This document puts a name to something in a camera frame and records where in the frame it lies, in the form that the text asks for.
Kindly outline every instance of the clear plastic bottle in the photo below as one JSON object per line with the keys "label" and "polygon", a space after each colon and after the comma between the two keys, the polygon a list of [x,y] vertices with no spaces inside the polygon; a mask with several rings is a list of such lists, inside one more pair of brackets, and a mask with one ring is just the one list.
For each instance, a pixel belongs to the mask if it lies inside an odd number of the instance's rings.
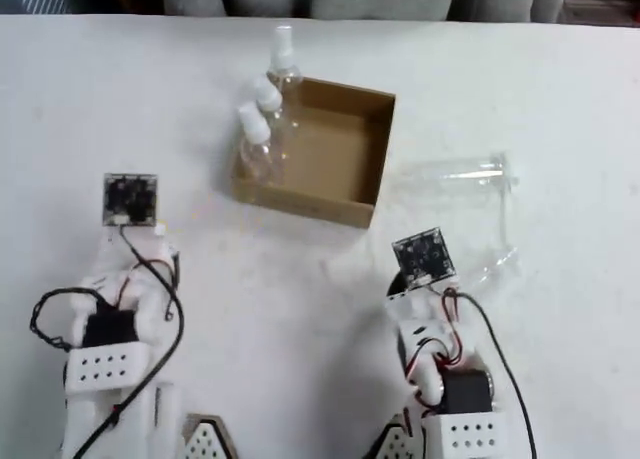
{"label": "clear plastic bottle", "polygon": [[238,108],[244,132],[240,157],[249,174],[258,182],[280,184],[283,178],[282,154],[271,142],[271,129],[254,102]]}
{"label": "clear plastic bottle", "polygon": [[303,76],[295,64],[293,30],[290,25],[278,26],[271,46],[271,66],[267,77],[284,96],[285,101],[297,104],[298,86]]}
{"label": "clear plastic bottle", "polygon": [[282,155],[288,157],[288,149],[295,135],[295,125],[282,104],[282,94],[265,76],[254,83],[256,102],[271,128],[271,142]]}

